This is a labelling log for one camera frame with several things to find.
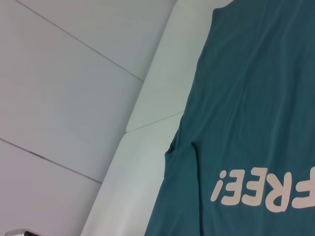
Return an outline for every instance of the white panel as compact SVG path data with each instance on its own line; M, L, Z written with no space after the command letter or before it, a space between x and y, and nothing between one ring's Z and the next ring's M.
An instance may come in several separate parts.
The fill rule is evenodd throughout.
M0 138L103 181L142 82L0 1Z
M142 236L182 114L125 134L81 236Z
M0 235L80 235L101 184L0 141Z
M20 0L144 80L176 0Z
M179 0L170 16L127 132L185 109L214 8L230 0Z

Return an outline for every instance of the teal t-shirt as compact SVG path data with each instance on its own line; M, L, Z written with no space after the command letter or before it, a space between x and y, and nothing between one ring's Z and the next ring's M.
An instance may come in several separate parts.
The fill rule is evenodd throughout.
M315 0L214 10L145 235L315 235Z

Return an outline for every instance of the metal object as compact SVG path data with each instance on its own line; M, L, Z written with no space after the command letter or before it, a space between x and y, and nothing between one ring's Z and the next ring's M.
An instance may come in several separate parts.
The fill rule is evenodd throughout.
M29 230L20 229L20 230L12 230L10 232L7 232L5 236L40 236L40 235L34 234Z

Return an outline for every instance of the white surface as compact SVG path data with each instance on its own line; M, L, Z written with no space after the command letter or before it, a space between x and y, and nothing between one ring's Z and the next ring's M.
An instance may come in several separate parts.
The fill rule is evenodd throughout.
M142 236L182 114L125 134L81 236Z
M103 181L142 82L0 1L0 138Z
M80 235L101 184L0 141L0 235Z
M141 80L176 0L20 0Z
M127 132L184 111L214 8L230 0L178 0L175 4Z

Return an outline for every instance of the t-shirt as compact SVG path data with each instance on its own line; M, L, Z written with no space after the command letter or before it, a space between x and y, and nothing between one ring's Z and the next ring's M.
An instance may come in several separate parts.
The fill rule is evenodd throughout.
M214 10L145 235L315 235L315 0Z

